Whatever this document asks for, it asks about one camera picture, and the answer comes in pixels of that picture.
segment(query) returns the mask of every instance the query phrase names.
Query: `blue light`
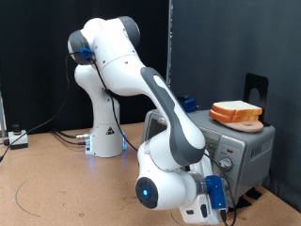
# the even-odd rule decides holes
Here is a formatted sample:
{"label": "blue light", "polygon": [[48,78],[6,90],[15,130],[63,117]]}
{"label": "blue light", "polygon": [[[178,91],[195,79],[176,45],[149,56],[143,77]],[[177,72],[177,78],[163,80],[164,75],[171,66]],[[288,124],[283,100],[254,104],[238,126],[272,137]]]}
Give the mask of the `blue light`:
{"label": "blue light", "polygon": [[89,166],[90,172],[94,172],[94,157],[90,157],[90,166]]}
{"label": "blue light", "polygon": [[128,145],[126,144],[125,139],[124,139],[123,136],[122,136],[123,149],[126,149],[128,147]]}

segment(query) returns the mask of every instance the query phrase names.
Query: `toaster knob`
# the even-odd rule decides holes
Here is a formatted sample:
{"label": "toaster knob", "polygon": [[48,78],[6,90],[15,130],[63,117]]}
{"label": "toaster knob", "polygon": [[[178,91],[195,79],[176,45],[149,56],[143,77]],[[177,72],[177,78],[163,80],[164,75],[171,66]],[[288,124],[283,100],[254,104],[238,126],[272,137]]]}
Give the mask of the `toaster knob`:
{"label": "toaster knob", "polygon": [[222,158],[219,160],[219,164],[225,171],[232,169],[232,161],[229,158]]}

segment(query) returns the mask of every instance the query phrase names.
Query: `black stand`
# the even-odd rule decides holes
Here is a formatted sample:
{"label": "black stand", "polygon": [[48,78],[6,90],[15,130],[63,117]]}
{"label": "black stand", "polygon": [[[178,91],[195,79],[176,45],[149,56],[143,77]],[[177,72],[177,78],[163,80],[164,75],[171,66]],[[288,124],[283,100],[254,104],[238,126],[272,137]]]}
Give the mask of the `black stand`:
{"label": "black stand", "polygon": [[[250,205],[252,205],[252,203],[245,200],[245,198],[242,196],[241,198],[239,198],[239,201],[236,204],[236,209],[248,207]],[[229,212],[233,212],[233,211],[234,211],[234,209],[229,207]]]}
{"label": "black stand", "polygon": [[251,90],[257,89],[257,91],[260,94],[259,107],[262,108],[262,114],[260,115],[259,121],[262,122],[263,126],[270,126],[269,123],[263,121],[268,86],[269,80],[266,77],[259,76],[253,73],[248,73],[246,75],[245,93],[243,101],[249,103]]}
{"label": "black stand", "polygon": [[252,198],[253,200],[257,200],[258,198],[261,197],[261,193],[256,190],[254,187],[252,187],[251,189],[249,189],[247,192],[246,192],[246,195],[249,197],[249,198]]}

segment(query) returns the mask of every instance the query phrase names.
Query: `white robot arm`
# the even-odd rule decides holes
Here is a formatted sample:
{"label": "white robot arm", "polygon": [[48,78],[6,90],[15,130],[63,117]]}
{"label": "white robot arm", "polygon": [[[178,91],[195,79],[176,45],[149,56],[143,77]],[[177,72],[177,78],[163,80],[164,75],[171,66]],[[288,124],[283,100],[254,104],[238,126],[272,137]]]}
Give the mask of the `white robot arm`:
{"label": "white robot arm", "polygon": [[[122,135],[113,114],[110,96],[105,92],[95,69],[78,65],[74,73],[76,83],[83,88],[93,106],[93,128],[86,142],[86,154],[99,157],[113,157],[122,153]],[[119,102],[114,100],[116,117],[119,121]]]}
{"label": "white robot arm", "polygon": [[[139,40],[138,27],[130,17],[93,19],[70,35],[68,47],[77,63],[95,63],[91,67],[97,66],[111,91],[150,97],[166,120],[167,129],[139,147],[135,185],[139,201],[152,210],[179,207],[186,223],[218,224],[218,210],[225,210],[226,202],[220,178],[212,176],[210,160],[202,158],[207,152],[204,136],[161,75],[140,61],[135,50]],[[95,58],[84,60],[83,48]],[[189,165],[189,172],[182,169]]]}

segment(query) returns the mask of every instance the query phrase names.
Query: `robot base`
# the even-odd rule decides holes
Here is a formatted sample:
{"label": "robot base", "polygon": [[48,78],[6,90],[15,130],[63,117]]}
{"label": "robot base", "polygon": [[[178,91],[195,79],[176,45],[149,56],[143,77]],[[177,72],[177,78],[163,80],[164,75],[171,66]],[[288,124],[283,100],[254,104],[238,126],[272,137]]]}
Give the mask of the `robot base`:
{"label": "robot base", "polygon": [[98,157],[114,157],[123,151],[122,135],[116,124],[94,123],[86,143],[86,154]]}

